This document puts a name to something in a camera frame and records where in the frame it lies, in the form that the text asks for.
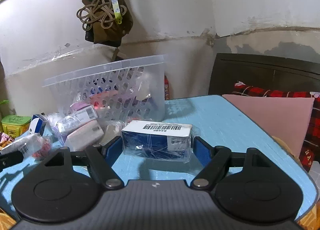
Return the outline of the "pink pillow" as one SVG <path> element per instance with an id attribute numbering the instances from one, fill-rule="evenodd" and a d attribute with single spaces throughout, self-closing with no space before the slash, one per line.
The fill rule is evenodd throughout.
<path id="1" fill-rule="evenodd" d="M 269 135 L 281 139 L 295 157 L 300 155 L 310 123 L 313 98 L 223 95 Z"/>

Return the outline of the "clear plastic perforated basket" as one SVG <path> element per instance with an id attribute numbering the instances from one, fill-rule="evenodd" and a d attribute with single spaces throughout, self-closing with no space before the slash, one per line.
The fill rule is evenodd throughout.
<path id="1" fill-rule="evenodd" d="M 86 102 L 105 120 L 161 121 L 165 114 L 165 55 L 125 59 L 70 71 L 44 80 L 57 109 Z"/>

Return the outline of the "white blue tube box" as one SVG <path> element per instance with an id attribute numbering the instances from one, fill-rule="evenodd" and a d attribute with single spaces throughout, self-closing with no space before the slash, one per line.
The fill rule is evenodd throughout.
<path id="1" fill-rule="evenodd" d="M 31 122 L 28 129 L 28 134 L 40 134 L 44 133 L 44 129 L 47 124 L 47 118 L 44 114 L 34 114 L 31 118 Z"/>

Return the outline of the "brown hanging bag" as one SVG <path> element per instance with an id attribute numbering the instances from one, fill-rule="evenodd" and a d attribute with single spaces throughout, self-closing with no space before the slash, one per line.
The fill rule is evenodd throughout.
<path id="1" fill-rule="evenodd" d="M 94 44 L 119 47 L 129 34 L 133 19 L 125 0 L 82 0 L 76 17 L 82 23 L 85 40 Z"/>

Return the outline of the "white pink barcode box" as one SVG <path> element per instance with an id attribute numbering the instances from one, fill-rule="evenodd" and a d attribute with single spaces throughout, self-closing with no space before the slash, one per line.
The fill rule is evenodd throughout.
<path id="1" fill-rule="evenodd" d="M 95 108 L 89 105 L 57 121 L 56 129 L 61 135 L 67 135 L 97 118 Z"/>

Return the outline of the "blue white barcode box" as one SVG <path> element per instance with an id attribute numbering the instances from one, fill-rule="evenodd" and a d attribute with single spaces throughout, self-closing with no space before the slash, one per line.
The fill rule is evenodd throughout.
<path id="1" fill-rule="evenodd" d="M 131 121 L 121 131 L 126 155 L 187 163 L 192 155 L 191 124 Z"/>

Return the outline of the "dark wooden headboard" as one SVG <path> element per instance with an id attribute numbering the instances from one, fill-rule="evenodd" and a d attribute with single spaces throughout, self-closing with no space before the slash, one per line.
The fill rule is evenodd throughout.
<path id="1" fill-rule="evenodd" d="M 319 64 L 257 54 L 218 53 L 208 93 L 231 93 L 236 82 L 270 90 L 319 92 Z"/>

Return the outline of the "yellow green tin box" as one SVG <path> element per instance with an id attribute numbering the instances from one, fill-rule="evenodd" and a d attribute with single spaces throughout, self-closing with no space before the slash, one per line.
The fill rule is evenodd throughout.
<path id="1" fill-rule="evenodd" d="M 8 115 L 2 118 L 2 128 L 7 135 L 17 138 L 25 133 L 30 125 L 30 116 Z"/>

